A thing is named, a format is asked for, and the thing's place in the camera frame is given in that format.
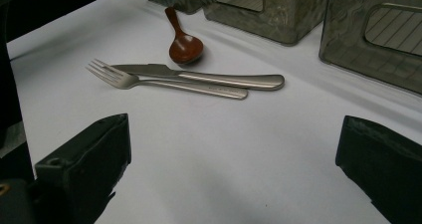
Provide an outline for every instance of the fork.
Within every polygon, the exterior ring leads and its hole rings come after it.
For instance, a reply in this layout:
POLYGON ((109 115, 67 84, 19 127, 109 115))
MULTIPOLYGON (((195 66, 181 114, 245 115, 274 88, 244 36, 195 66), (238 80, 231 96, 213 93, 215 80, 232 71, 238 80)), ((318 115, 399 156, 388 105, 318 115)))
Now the fork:
POLYGON ((248 91, 241 88, 166 80, 140 80, 138 76, 122 72, 101 61, 91 61, 89 66, 87 69, 91 73, 118 89, 127 90, 136 86, 158 86, 235 100, 244 100, 248 96, 248 91))

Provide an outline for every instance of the wooden spoon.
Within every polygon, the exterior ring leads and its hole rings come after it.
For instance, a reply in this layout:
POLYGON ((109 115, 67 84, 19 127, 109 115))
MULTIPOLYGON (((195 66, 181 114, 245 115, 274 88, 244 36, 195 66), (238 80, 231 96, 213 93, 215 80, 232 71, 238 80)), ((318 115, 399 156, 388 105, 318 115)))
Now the wooden spoon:
POLYGON ((166 8, 165 14, 176 32, 168 51, 171 60, 177 64, 188 64, 195 61, 201 56, 204 48, 201 40, 182 31, 173 7, 166 8))

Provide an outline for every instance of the cutlery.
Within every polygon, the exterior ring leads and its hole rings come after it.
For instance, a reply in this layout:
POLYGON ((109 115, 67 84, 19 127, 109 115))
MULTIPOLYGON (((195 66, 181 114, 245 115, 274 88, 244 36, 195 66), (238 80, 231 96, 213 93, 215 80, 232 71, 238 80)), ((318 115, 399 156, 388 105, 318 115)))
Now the cutlery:
POLYGON ((232 76, 187 71, 176 71, 162 64, 145 65, 112 65, 123 72, 148 77, 183 78, 196 82, 212 83, 229 87, 238 87, 261 91, 275 91, 283 87, 285 78, 282 75, 232 76))
POLYGON ((122 72, 99 60, 92 61, 92 63, 93 65, 89 64, 90 67, 87 67, 87 69, 104 82, 118 89, 126 90, 135 86, 158 86, 235 100, 243 100, 248 95, 247 90, 240 88, 165 80, 140 80, 138 76, 122 72))
POLYGON ((176 33, 168 51, 171 60, 177 64, 184 65, 198 59, 204 47, 201 40, 183 32, 173 7, 166 8, 165 14, 176 33))

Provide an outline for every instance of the table knife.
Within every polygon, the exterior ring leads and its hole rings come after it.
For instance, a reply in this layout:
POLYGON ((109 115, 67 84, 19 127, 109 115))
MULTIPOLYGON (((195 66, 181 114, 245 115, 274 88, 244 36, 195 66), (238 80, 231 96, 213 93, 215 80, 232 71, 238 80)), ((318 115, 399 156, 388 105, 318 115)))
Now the table knife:
POLYGON ((196 82, 219 84, 229 87, 238 87, 261 91, 275 91, 283 87, 285 78, 282 75, 257 75, 257 76, 233 76, 187 71, 171 70, 162 64, 145 65, 112 65, 123 72, 147 77, 159 78, 182 78, 196 82))

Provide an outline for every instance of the white tablecloth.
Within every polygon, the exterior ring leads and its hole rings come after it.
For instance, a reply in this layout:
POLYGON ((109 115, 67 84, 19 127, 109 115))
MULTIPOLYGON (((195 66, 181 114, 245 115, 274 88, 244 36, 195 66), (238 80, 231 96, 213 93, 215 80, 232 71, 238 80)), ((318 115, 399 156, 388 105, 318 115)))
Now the white tablecloth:
POLYGON ((178 13, 205 46, 181 68, 168 56, 174 30, 164 9, 98 0, 8 44, 34 164, 98 119, 127 113, 132 163, 99 224, 388 223, 334 163, 342 121, 370 119, 422 143, 421 97, 323 63, 322 24, 284 47, 202 10, 178 13), (243 101, 118 90, 86 70, 94 58, 287 82, 243 101))

